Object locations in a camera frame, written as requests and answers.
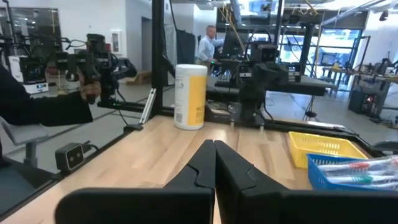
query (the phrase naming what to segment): yellow container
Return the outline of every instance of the yellow container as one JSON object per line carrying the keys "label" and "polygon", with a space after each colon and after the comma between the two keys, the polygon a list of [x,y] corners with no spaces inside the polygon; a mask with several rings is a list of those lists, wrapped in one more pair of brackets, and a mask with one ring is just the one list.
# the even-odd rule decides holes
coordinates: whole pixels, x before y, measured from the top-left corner
{"label": "yellow container", "polygon": [[367,159],[359,149],[345,139],[296,133],[293,131],[289,132],[289,137],[290,153],[297,168],[307,168],[308,153]]}

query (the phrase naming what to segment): floor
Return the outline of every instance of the floor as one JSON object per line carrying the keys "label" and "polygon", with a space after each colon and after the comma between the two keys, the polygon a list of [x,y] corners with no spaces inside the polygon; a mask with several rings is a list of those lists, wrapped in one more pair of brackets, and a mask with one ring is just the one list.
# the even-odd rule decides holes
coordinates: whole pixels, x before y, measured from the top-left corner
{"label": "floor", "polygon": [[[76,83],[69,83],[67,88],[76,88]],[[121,84],[121,93],[127,101],[146,102],[149,94],[150,85],[124,85]],[[57,88],[52,88],[50,92],[40,96],[56,96]],[[386,105],[398,107],[398,85],[390,89],[390,96],[386,100]],[[269,92],[267,94],[267,109],[275,119],[302,119],[305,108],[311,96]],[[165,87],[164,106],[174,103],[174,89]],[[99,147],[104,146],[123,132],[124,122],[119,113],[112,109],[99,108],[92,105],[91,112],[95,121],[90,124],[76,126],[62,126],[46,128],[49,138],[39,142],[37,146],[37,157],[39,158],[39,168],[50,172],[57,172],[55,165],[54,151],[70,142],[91,141]],[[313,110],[317,113],[317,121],[333,124],[342,124],[347,128],[360,134],[368,143],[374,144],[385,140],[398,140],[398,131],[385,128],[369,121],[365,116],[359,116],[348,111],[348,93],[339,92],[336,96],[316,97]],[[141,114],[128,111],[122,112],[125,119],[130,124],[138,122]],[[384,110],[383,118],[395,120],[398,112]],[[24,158],[24,147],[14,146],[7,137],[4,130],[0,129],[0,136],[3,145],[3,153],[12,159],[22,161]]]}

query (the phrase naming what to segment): wooden table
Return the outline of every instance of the wooden table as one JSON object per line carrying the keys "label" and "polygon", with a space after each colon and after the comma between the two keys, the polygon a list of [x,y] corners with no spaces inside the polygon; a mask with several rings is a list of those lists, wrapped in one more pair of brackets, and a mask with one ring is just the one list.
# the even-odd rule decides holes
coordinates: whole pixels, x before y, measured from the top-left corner
{"label": "wooden table", "polygon": [[[54,211],[60,199],[85,187],[162,187],[206,139],[224,141],[290,189],[311,189],[307,171],[292,164],[287,133],[216,123],[206,123],[199,131],[182,131],[174,127],[172,118],[156,116],[144,125],[144,130],[126,136],[1,224],[55,223]],[[214,223],[221,223],[217,205]]]}

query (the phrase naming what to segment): man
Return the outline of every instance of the man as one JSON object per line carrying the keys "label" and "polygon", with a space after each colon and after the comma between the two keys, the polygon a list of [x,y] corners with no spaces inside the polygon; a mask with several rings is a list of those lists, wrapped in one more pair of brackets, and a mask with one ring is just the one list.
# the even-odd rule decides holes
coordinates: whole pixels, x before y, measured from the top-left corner
{"label": "man", "polygon": [[216,40],[215,37],[216,27],[208,26],[206,27],[206,36],[199,42],[197,64],[206,66],[208,73],[210,73],[211,63],[217,62],[217,60],[214,59],[215,48],[224,44],[224,39]]}
{"label": "man", "polygon": [[[0,65],[0,116],[13,125],[61,126],[92,122],[87,96],[99,96],[101,85],[99,82],[85,85],[83,75],[80,75],[80,86],[80,91],[68,95],[33,99]],[[0,169],[6,166],[0,143]]]}

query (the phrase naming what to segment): person's arm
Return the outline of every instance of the person's arm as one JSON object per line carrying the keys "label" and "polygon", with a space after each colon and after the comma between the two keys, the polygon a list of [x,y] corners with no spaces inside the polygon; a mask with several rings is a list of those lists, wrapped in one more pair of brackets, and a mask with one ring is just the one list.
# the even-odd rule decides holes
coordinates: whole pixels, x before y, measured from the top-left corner
{"label": "person's arm", "polygon": [[221,47],[224,45],[224,39],[218,39],[218,40],[214,40],[213,44],[215,47]]}
{"label": "person's arm", "polygon": [[13,125],[61,126],[93,121],[80,92],[48,98],[30,98],[25,88],[0,66],[0,116]]}
{"label": "person's arm", "polygon": [[207,60],[209,60],[210,58],[208,58],[206,56],[206,41],[204,39],[202,39],[199,42],[199,49],[198,49],[198,58],[204,62],[206,62]]}

